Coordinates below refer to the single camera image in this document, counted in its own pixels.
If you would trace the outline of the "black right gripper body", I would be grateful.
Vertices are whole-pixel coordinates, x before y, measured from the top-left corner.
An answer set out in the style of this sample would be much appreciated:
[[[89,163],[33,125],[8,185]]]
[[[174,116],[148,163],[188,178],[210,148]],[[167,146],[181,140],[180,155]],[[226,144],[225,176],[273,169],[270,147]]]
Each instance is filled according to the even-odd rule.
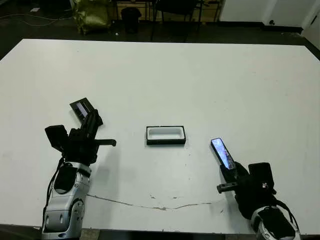
[[[256,210],[276,204],[276,191],[271,170],[255,169],[248,172],[248,176],[236,182],[218,185],[217,190],[220,194],[233,191],[240,213],[250,220]]]

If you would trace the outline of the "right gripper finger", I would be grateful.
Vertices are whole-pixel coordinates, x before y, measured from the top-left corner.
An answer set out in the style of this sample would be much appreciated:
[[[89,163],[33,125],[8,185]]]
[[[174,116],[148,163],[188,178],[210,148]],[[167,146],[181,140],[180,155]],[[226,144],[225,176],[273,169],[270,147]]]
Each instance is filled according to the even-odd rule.
[[[235,165],[234,177],[237,181],[249,175],[249,172],[242,164],[235,161],[234,165]]]
[[[228,169],[224,165],[220,165],[220,171],[226,183],[235,183],[237,181],[237,169]]]

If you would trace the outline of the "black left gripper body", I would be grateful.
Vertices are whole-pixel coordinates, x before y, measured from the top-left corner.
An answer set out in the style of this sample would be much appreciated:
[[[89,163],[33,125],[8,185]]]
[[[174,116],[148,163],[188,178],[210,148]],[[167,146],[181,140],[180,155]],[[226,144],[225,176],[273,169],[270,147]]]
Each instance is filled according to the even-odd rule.
[[[96,139],[97,131],[97,127],[72,128],[63,151],[65,160],[90,166],[97,161],[100,146],[116,146],[115,139]]]

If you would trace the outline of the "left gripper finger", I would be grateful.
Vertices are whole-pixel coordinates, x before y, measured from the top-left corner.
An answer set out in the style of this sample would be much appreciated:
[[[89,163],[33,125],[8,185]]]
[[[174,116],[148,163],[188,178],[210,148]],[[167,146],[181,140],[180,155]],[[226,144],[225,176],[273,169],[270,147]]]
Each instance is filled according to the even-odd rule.
[[[92,136],[93,135],[93,115],[94,113],[89,112],[83,120],[80,127],[80,133],[82,136]]]
[[[95,136],[98,130],[98,127],[101,125],[101,118],[97,109],[93,111],[93,118],[92,118],[92,136]]]

